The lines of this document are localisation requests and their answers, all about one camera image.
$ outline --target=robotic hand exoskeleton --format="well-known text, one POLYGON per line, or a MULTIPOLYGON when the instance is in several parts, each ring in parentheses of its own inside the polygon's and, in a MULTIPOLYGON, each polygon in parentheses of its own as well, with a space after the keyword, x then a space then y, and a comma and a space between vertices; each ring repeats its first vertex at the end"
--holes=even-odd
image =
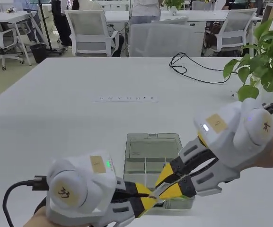
POLYGON ((219 183, 238 179, 243 168, 272 147, 271 114, 255 99, 204 112, 194 123, 198 137, 185 145, 159 176, 153 194, 160 194, 161 199, 171 197, 167 191, 187 197, 220 193, 219 183), (210 159, 209 164, 191 173, 210 159))
POLYGON ((106 154, 55 162, 47 176, 48 219, 63 226, 116 222, 115 227, 124 227, 162 200, 220 193, 219 183, 239 178, 240 171, 272 145, 271 115, 251 98, 204 112, 194 123, 198 137, 166 164, 153 192, 117 178, 106 154))
POLYGON ((106 153, 54 162, 47 175, 46 215, 62 226, 124 227, 151 209, 157 199, 140 183, 116 177, 106 153))

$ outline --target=black trash bin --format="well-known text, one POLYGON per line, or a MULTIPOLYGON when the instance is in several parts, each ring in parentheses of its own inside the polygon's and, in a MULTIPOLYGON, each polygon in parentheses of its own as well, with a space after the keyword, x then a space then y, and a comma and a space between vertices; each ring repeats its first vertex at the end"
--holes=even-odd
POLYGON ((46 44, 35 44, 30 47, 36 63, 39 64, 48 57, 48 52, 46 48, 46 44))

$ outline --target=white tabletop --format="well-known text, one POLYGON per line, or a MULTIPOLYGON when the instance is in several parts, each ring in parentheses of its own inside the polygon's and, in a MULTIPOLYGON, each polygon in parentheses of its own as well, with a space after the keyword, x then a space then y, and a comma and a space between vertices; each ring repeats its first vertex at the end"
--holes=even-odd
MULTIPOLYGON (((168 11, 161 12, 161 20, 189 17, 188 21, 224 21, 229 10, 201 11, 201 10, 180 10, 177 15, 172 16, 168 11)), ((105 12, 107 22, 128 22, 128 11, 107 11, 105 12)), ((260 17, 254 17, 253 21, 260 21, 260 17)))
POLYGON ((7 23, 17 23, 19 21, 25 20, 28 18, 27 12, 15 12, 15 13, 1 13, 0 12, 0 23, 7 22, 7 23))
MULTIPOLYGON (((195 58, 222 69, 230 58, 195 58)), ((173 72, 170 59, 50 58, 0 95, 0 227, 6 227, 2 197, 13 183, 45 175, 54 158, 98 149, 110 152, 123 175, 127 133, 178 133, 182 144, 196 136, 193 116, 233 102, 237 77, 209 85, 173 72), (93 103, 99 96, 155 96, 157 103, 93 103)), ((205 70, 188 59, 188 75, 221 81, 221 72, 205 70)), ((144 216, 129 227, 273 226, 273 169, 253 168, 222 184, 223 193, 196 197, 190 212, 144 216)), ((9 211, 22 226, 44 197, 16 189, 9 211)))

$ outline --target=black power cord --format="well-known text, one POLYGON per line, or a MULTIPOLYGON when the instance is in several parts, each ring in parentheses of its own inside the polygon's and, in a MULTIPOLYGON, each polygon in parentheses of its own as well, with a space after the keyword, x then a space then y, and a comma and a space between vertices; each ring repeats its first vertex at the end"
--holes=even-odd
POLYGON ((187 69, 185 66, 175 65, 175 63, 178 62, 178 61, 179 61, 180 59, 182 59, 183 57, 187 57, 189 60, 191 60, 191 61, 194 62, 195 64, 197 64, 197 65, 199 65, 199 66, 201 66, 201 67, 203 67, 204 69, 207 69, 207 70, 218 71, 218 72, 223 72, 223 70, 212 69, 212 68, 203 66, 203 65, 197 63, 196 61, 194 61, 192 58, 190 58, 187 54, 180 52, 180 53, 178 53, 177 55, 175 55, 175 56, 171 59, 171 61, 170 61, 170 63, 169 63, 169 66, 170 66, 171 69, 173 69, 175 72, 177 72, 178 74, 180 74, 180 75, 182 75, 182 76, 184 76, 184 77, 187 77, 187 78, 189 78, 189 79, 192 79, 192 80, 195 80, 195 81, 198 81, 198 82, 206 83, 206 84, 223 84, 223 83, 226 83, 226 82, 230 79, 230 77, 231 77, 231 75, 230 75, 230 76, 228 76, 227 79, 225 79, 224 81, 220 81, 220 82, 209 82, 209 81, 204 81, 204 80, 196 79, 196 78, 194 78, 194 77, 187 76, 185 73, 188 71, 188 69, 187 69))
POLYGON ((10 214, 8 212, 8 208, 7 208, 7 202, 8 202, 8 198, 10 193, 17 187, 19 186, 29 186, 32 187, 33 191, 48 191, 49 190, 49 186, 47 184, 47 180, 46 180, 46 176, 35 176, 33 180, 27 180, 27 181, 21 181, 21 182, 17 182, 15 184, 13 184, 12 186, 10 186, 5 195, 4 195, 4 199, 3 199, 3 211, 5 214, 5 217, 7 219, 7 222, 9 224, 9 227, 14 227, 10 214))
POLYGON ((270 104, 263 104, 263 107, 265 110, 267 110, 270 114, 273 114, 273 103, 270 104))

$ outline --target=white led light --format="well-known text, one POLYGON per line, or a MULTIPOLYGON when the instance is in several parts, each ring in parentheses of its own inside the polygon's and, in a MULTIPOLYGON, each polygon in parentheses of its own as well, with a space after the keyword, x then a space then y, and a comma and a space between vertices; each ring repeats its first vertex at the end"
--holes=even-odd
POLYGON ((209 128, 206 124, 203 125, 203 128, 206 130, 206 131, 209 131, 209 128))

